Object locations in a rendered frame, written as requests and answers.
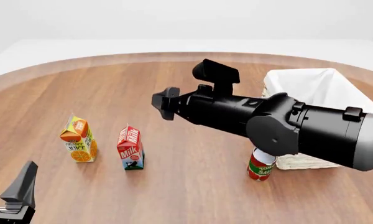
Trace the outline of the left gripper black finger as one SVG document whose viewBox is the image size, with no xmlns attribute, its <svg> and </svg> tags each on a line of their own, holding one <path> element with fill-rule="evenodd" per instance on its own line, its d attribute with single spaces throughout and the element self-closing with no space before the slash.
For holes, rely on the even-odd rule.
<svg viewBox="0 0 373 224">
<path fill-rule="evenodd" d="M 35 208 L 35 179 L 38 165 L 28 161 L 13 183 L 0 195 L 7 210 L 20 210 L 23 206 Z"/>
</svg>

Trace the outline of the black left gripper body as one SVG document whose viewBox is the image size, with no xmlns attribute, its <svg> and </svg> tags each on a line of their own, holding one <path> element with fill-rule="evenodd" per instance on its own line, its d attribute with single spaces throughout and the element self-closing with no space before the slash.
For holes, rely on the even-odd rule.
<svg viewBox="0 0 373 224">
<path fill-rule="evenodd" d="M 15 205 L 13 209 L 0 207 L 0 224 L 30 224 L 35 209 L 27 205 Z"/>
</svg>

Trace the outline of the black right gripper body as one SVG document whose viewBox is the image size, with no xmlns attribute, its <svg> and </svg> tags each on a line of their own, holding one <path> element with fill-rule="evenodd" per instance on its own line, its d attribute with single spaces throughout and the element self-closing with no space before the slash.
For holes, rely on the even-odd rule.
<svg viewBox="0 0 373 224">
<path fill-rule="evenodd" d="M 178 96 L 180 96 L 179 88 L 167 87 L 164 91 L 152 95 L 151 105 L 159 111 L 162 119 L 173 121 L 174 112 L 170 109 L 170 100 Z"/>
</svg>

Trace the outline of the red milk carton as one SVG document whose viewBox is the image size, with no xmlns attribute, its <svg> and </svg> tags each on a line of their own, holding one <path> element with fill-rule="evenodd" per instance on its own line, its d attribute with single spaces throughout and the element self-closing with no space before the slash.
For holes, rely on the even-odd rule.
<svg viewBox="0 0 373 224">
<path fill-rule="evenodd" d="M 144 169 L 145 152 L 137 128 L 127 124 L 121 130 L 117 140 L 117 151 L 125 170 Z"/>
</svg>

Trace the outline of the white cloth basket liner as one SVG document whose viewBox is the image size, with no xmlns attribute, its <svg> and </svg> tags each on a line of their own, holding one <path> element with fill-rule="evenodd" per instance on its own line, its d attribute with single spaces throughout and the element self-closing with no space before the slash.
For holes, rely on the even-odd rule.
<svg viewBox="0 0 373 224">
<path fill-rule="evenodd" d="M 262 96 L 276 93 L 312 106 L 345 110 L 348 106 L 373 113 L 373 101 L 334 68 L 270 70 L 264 78 Z"/>
</svg>

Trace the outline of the pale wicker basket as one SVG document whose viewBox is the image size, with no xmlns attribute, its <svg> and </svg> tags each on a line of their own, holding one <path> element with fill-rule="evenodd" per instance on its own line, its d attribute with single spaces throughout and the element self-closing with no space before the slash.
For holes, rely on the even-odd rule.
<svg viewBox="0 0 373 224">
<path fill-rule="evenodd" d="M 308 82 L 303 82 L 302 87 L 292 87 L 282 84 L 280 81 L 264 79 L 264 90 L 262 96 L 270 97 L 276 93 L 287 93 L 292 98 L 296 98 L 313 106 L 330 107 L 327 103 L 326 93 L 319 87 L 319 82 L 314 82 L 314 86 L 309 86 Z M 326 162 L 321 159 L 314 158 L 305 154 L 281 156 L 277 158 L 276 166 L 282 170 L 297 170 L 297 169 L 327 169 L 340 167 L 338 164 Z"/>
</svg>

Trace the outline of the orange juice carton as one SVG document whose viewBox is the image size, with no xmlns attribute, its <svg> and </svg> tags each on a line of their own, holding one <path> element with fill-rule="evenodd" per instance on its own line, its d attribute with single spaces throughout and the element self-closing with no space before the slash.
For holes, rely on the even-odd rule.
<svg viewBox="0 0 373 224">
<path fill-rule="evenodd" d="M 65 142 L 65 148 L 75 162 L 95 161 L 98 145 L 85 119 L 72 114 L 60 134 L 60 139 Z"/>
</svg>

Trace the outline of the red tomato sauce can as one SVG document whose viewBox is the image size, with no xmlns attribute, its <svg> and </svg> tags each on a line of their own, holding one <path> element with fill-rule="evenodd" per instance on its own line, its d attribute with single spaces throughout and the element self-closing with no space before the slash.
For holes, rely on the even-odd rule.
<svg viewBox="0 0 373 224">
<path fill-rule="evenodd" d="M 249 159 L 247 173 L 251 179 L 263 182 L 270 177 L 276 161 L 275 156 L 255 147 Z"/>
</svg>

